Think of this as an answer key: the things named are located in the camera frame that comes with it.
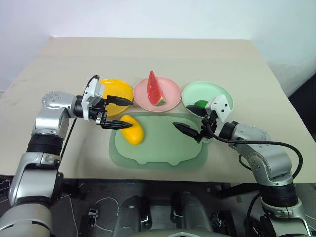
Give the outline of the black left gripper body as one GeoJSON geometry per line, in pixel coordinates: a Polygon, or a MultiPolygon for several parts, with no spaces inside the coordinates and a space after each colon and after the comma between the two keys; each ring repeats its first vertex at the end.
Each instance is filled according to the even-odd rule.
{"type": "Polygon", "coordinates": [[[95,121],[97,125],[105,126],[107,117],[106,105],[106,99],[100,99],[96,105],[92,105],[89,108],[89,119],[95,121]]]}

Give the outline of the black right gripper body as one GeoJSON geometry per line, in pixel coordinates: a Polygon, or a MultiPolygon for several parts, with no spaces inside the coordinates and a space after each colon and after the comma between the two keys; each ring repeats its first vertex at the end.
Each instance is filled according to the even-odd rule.
{"type": "Polygon", "coordinates": [[[198,133],[196,141],[207,142],[209,139],[213,138],[215,134],[215,130],[217,128],[217,120],[218,116],[215,111],[211,111],[210,115],[206,115],[202,120],[201,131],[198,133]]]}

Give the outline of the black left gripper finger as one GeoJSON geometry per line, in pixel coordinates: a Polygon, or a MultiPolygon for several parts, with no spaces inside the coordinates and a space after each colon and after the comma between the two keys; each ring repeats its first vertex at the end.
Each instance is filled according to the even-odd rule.
{"type": "Polygon", "coordinates": [[[107,95],[106,104],[107,105],[108,104],[115,104],[118,106],[131,106],[134,103],[132,101],[130,101],[129,99],[126,99],[123,97],[107,95]]]}
{"type": "Polygon", "coordinates": [[[133,126],[132,124],[128,122],[120,121],[120,120],[101,122],[102,129],[121,130],[121,129],[130,128],[132,126],[133,126]]]}

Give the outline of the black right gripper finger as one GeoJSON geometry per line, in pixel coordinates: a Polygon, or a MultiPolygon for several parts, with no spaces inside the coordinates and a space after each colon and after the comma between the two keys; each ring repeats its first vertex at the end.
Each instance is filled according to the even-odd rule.
{"type": "Polygon", "coordinates": [[[190,128],[188,125],[180,122],[173,122],[172,123],[181,133],[193,138],[194,140],[197,140],[199,136],[199,132],[190,128]]]}
{"type": "Polygon", "coordinates": [[[201,107],[197,105],[187,105],[186,108],[197,116],[205,117],[207,115],[207,111],[205,107],[201,107]]]}

